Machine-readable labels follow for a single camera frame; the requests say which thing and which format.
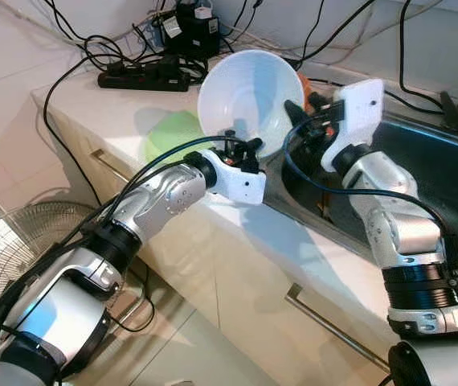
cabinet handle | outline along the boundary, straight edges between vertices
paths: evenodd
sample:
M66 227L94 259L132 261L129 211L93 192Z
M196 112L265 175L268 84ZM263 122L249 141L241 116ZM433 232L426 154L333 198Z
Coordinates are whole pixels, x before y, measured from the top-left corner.
M360 342L349 336L344 331L340 330L337 326L332 324L329 320L318 314L316 311L309 308L306 304L298 299L299 294L302 291L302 287L296 283L293 283L292 287L288 291L288 293L284 296L284 300L290 303L292 306L297 308L300 312L310 317L312 320L320 324L324 327L327 331L331 334L336 336L338 339L346 343L350 346L353 350L355 350L358 354L361 354L365 358L367 358L370 362L375 364L378 368L383 370L386 373L390 373L390 366L388 362L386 362L383 358L379 355L375 354L369 348L363 346Z
M109 163L107 163L104 159L102 159L102 156L105 154L105 152L102 149L95 150L93 153L90 154L90 156L98 162L100 165L111 171L116 177L124 181L125 183L129 182L129 177L124 175L121 171L119 171L117 168L113 167Z

sink basin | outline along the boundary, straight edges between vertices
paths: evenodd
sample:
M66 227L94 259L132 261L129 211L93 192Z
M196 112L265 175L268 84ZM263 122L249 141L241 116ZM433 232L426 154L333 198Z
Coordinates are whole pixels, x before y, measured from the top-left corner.
M458 137L427 125L386 116L374 135L374 150L382 150L409 170L422 201L442 214L458 234ZM347 196L323 193L284 165L282 153L265 160L268 179L265 203L314 228L348 249L371 259L362 221ZM320 168L311 176L331 187L341 187L336 174Z

plastic bowl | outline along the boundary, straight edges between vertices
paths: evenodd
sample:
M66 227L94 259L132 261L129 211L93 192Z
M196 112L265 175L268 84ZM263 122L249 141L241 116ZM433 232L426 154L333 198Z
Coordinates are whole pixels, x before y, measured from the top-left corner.
M198 119L205 135L233 129L238 138L261 138L263 157L277 151L292 128L284 111L287 99L304 104L295 70L270 52L241 51L221 60L204 80Z

green object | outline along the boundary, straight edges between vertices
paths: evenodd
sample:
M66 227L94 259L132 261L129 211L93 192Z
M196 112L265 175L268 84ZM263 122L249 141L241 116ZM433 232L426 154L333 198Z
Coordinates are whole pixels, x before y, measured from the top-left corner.
M147 136L144 142L145 160L150 162L175 146L201 137L205 136L195 115L188 111L171 113L161 119ZM192 151L208 149L212 146L210 142L192 146L167 158L167 162L179 161Z

countertop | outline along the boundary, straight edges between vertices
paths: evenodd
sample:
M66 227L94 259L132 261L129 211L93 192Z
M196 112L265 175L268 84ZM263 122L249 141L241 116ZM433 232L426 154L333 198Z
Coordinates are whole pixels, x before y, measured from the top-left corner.
M39 105L47 90L33 92ZM86 72L59 85L51 98L50 113L65 115L84 135L94 136L104 150L136 171L145 163L145 136L167 111L186 110L196 115L198 91L198 86L189 92L102 89L96 85L96 73ZM264 204L241 205L207 194L197 205L204 206L228 232L243 231L295 281L346 310L385 344L398 341L386 321L389 302L382 274L372 261Z

